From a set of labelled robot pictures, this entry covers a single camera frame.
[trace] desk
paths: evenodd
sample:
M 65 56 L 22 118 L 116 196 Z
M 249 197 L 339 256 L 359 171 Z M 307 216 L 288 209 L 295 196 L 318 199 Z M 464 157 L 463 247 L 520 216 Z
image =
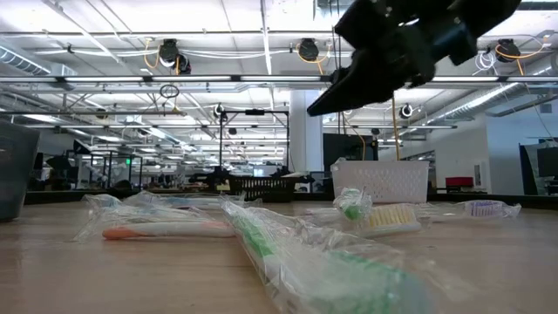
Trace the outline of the desk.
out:
M 292 214 L 326 203 L 272 204 Z M 26 206 L 0 225 L 0 312 L 274 313 L 238 241 L 185 238 L 69 242 L 81 203 Z M 444 313 L 554 313 L 558 213 L 525 210 L 498 228 L 436 224 L 380 242 L 435 260 L 482 293 Z

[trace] black basket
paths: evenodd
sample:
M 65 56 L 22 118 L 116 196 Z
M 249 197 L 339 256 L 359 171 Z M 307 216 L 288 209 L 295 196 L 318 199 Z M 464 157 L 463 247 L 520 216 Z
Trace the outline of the black basket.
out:
M 246 192 L 245 201 L 263 199 L 265 202 L 290 202 L 293 201 L 295 184 L 298 178 L 271 178 L 271 177 L 229 177 L 230 192 L 240 195 Z

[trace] gray bin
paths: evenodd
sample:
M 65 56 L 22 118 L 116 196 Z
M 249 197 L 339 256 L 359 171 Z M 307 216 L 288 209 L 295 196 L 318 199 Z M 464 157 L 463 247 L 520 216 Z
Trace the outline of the gray bin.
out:
M 40 132 L 0 121 L 0 222 L 19 216 Z

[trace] plastic wrapper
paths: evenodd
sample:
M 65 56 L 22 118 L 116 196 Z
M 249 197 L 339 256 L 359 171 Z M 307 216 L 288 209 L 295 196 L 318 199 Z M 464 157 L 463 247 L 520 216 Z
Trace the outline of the plastic wrapper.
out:
M 231 201 L 244 201 L 244 195 L 229 196 Z M 221 209 L 221 197 L 208 193 L 185 193 L 172 195 L 158 195 L 142 191 L 124 200 L 126 205 L 143 206 L 144 204 L 161 205 L 169 208 L 197 208 L 203 210 Z
M 222 207 L 280 312 L 432 313 L 400 251 L 265 208 Z
M 360 222 L 368 216 L 372 209 L 372 197 L 356 188 L 344 188 L 341 194 L 333 201 L 344 216 L 354 222 Z
M 416 216 L 427 222 L 515 218 L 521 211 L 520 204 L 509 206 L 503 201 L 486 200 L 464 201 L 457 204 L 419 204 L 411 206 L 414 206 Z
M 169 208 L 157 202 L 134 201 L 125 204 L 110 195 L 86 195 L 90 207 L 90 220 L 74 237 L 85 242 L 102 234 L 105 239 L 116 240 L 158 236 L 210 236 L 230 237 L 234 231 L 227 222 L 220 222 L 209 214 L 194 208 Z
M 413 204 L 373 207 L 367 215 L 350 221 L 335 208 L 307 209 L 301 219 L 320 227 L 334 228 L 354 236 L 374 238 L 421 230 Z

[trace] toothbrush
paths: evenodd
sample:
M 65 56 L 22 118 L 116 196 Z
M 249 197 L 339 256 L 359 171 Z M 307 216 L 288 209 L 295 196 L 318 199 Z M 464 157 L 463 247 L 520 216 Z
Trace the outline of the toothbrush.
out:
M 107 240 L 154 236 L 232 237 L 235 232 L 225 222 L 147 222 L 112 227 L 103 231 Z

